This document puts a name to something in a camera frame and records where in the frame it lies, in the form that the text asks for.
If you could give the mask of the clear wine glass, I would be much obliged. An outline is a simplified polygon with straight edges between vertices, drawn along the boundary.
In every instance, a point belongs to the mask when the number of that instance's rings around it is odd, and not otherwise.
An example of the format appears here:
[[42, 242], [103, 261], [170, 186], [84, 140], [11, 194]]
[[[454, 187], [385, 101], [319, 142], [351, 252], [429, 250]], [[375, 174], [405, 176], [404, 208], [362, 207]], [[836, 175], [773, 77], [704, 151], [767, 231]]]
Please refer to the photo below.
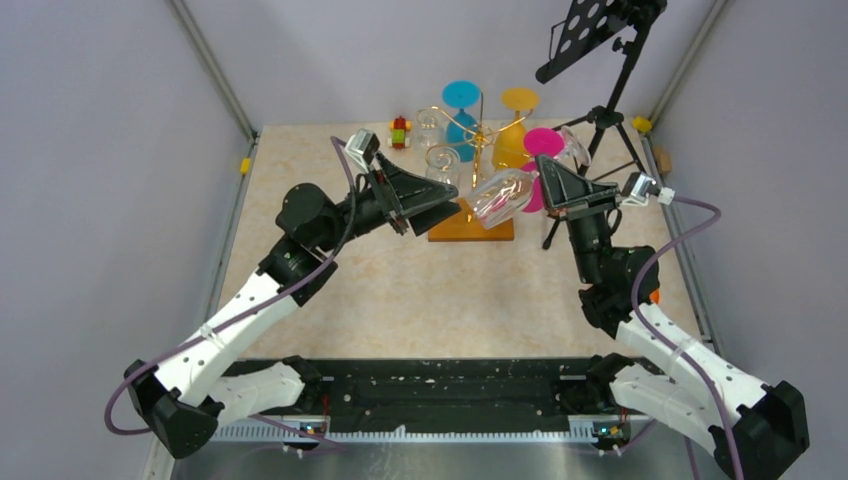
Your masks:
[[[569, 127], [559, 129], [565, 140], [564, 150], [553, 157], [563, 163], [571, 160], [576, 166], [590, 166], [592, 155], [579, 140], [577, 134]], [[476, 187], [464, 199], [473, 220], [486, 229], [494, 229], [507, 220], [512, 219], [529, 202], [533, 184], [533, 176], [520, 169], [507, 168], [500, 170], [489, 180]]]

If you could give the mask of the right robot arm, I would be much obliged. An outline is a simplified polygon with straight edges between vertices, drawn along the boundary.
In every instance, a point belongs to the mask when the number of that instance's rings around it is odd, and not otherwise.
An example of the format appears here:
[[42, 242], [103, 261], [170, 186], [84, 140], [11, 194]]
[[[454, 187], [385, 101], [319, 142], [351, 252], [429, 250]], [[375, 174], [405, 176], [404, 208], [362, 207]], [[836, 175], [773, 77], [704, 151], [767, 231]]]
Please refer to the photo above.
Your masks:
[[651, 373], [618, 354], [602, 358], [586, 385], [589, 404], [650, 416], [707, 450], [730, 478], [784, 474], [810, 445], [802, 393], [744, 372], [680, 328], [652, 298], [662, 250], [612, 242], [609, 212], [682, 196], [643, 173], [618, 186], [589, 180], [548, 155], [535, 163], [545, 206], [569, 230], [587, 320], [657, 367]]

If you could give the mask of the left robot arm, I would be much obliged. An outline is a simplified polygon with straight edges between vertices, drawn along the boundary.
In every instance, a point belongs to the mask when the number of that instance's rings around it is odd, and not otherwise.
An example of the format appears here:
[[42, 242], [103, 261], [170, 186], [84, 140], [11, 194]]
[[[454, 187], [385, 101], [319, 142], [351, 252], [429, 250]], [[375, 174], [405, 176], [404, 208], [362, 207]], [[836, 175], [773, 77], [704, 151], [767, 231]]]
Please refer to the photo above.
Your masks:
[[360, 176], [365, 186], [351, 182], [339, 202], [313, 183], [292, 187], [275, 220], [282, 237], [236, 295], [174, 351], [127, 368], [134, 408], [172, 458], [195, 454], [220, 427], [269, 409], [314, 410], [321, 376], [298, 356], [253, 373], [226, 372], [323, 289], [349, 241], [384, 225], [421, 235], [459, 210], [456, 187], [410, 173], [382, 153]]

